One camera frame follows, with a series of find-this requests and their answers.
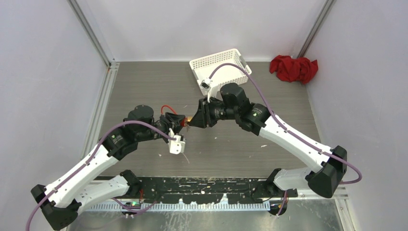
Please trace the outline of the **red cable padlock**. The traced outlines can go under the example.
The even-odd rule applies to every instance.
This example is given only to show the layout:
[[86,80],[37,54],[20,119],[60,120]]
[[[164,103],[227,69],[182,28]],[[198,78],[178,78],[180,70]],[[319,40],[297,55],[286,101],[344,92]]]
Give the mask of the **red cable padlock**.
[[[160,112],[162,115],[167,115],[167,113],[173,113],[173,114],[177,114],[179,115],[175,109],[173,109],[171,106],[169,105],[162,105],[160,108]],[[186,123],[185,123],[185,127],[188,125],[188,118],[186,117]]]

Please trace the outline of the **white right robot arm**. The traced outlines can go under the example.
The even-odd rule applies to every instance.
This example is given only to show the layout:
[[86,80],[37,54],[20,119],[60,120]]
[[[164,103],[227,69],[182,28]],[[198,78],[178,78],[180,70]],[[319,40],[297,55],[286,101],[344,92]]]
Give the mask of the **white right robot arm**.
[[235,83],[223,86],[220,93],[221,100],[199,100],[189,126],[211,128],[220,120],[234,120],[241,129],[278,144],[305,163],[305,168],[273,170],[266,182],[272,197],[294,189],[311,189],[324,198],[334,195],[347,170],[347,151],[343,147],[323,145],[286,125],[266,106],[250,102],[244,89]]

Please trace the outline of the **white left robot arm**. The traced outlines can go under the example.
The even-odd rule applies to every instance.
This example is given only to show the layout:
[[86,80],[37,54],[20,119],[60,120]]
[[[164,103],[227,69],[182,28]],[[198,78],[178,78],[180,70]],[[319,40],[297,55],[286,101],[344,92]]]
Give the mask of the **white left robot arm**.
[[172,154],[184,151],[185,142],[179,132],[186,127],[185,115],[165,113],[158,120],[147,105],[138,105],[123,122],[110,128],[91,152],[63,176],[48,185],[36,185],[31,194],[37,206],[30,214],[26,230],[38,209],[53,230],[69,226],[86,206],[93,206],[110,198],[125,195],[136,198],[142,191],[139,178],[131,170],[125,170],[111,180],[96,187],[87,188],[97,176],[137,150],[144,141],[162,139]]

